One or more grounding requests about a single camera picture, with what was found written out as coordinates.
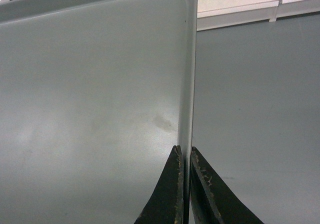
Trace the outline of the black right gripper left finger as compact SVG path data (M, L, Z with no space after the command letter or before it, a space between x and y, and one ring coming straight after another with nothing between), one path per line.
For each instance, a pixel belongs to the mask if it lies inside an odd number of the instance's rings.
M182 224L184 219L184 160L172 147L158 182L136 224Z

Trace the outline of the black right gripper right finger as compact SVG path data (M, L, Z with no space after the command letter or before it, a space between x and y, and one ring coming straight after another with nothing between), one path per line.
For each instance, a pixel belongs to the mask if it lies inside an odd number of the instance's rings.
M196 147L190 155L190 198L196 224L261 224Z

